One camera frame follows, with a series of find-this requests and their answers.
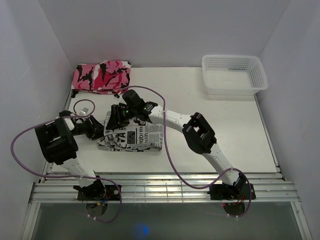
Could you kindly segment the newspaper print trousers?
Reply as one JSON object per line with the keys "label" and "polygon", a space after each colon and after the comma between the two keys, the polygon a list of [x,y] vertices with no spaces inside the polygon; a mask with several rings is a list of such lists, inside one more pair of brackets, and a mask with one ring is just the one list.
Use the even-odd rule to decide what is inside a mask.
{"label": "newspaper print trousers", "polygon": [[104,151],[160,151],[163,146],[163,125],[141,121],[137,118],[130,119],[129,124],[123,128],[105,129],[103,134],[104,136],[96,142],[98,148]]}

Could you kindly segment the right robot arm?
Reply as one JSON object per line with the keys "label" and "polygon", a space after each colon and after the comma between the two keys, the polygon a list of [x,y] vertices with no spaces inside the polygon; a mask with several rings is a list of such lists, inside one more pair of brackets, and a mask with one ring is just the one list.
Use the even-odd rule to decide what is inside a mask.
{"label": "right robot arm", "polygon": [[214,200],[253,199],[253,187],[246,175],[234,168],[222,153],[215,131],[205,117],[196,112],[193,115],[181,114],[166,110],[165,105],[144,101],[134,90],[128,90],[120,96],[123,103],[111,106],[107,130],[124,128],[129,120],[139,120],[152,124],[163,124],[163,131],[167,128],[174,129],[183,134],[187,146],[196,154],[204,157],[218,173],[212,183],[203,186],[209,189],[209,194]]}

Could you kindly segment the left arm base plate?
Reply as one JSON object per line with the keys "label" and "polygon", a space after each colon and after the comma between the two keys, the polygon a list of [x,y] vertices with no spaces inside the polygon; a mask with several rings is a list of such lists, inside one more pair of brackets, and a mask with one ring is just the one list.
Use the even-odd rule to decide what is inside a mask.
{"label": "left arm base plate", "polygon": [[78,201],[103,201],[107,199],[108,201],[119,201],[120,200],[120,190],[117,189],[115,185],[105,184],[104,189],[99,192],[95,192],[94,195],[85,195],[83,192],[78,192],[76,199]]}

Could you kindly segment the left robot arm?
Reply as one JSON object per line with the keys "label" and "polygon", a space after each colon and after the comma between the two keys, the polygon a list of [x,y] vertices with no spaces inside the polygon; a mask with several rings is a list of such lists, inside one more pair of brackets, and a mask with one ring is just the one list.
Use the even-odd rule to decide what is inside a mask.
{"label": "left robot arm", "polygon": [[77,157],[79,147],[75,136],[85,135],[90,140],[103,136],[104,126],[93,116],[75,118],[71,111],[64,110],[53,122],[35,128],[36,137],[44,158],[49,163],[60,165],[75,176],[78,185],[74,189],[90,199],[100,200],[106,195],[106,187],[96,179],[94,170],[85,167]]}

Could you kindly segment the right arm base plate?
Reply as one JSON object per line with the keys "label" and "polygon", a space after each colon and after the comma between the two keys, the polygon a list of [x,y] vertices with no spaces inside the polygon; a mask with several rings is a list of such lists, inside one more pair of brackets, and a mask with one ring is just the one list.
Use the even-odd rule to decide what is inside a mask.
{"label": "right arm base plate", "polygon": [[255,200],[256,193],[254,186],[250,183],[245,183],[240,189],[227,184],[214,184],[209,187],[208,194],[211,200]]}

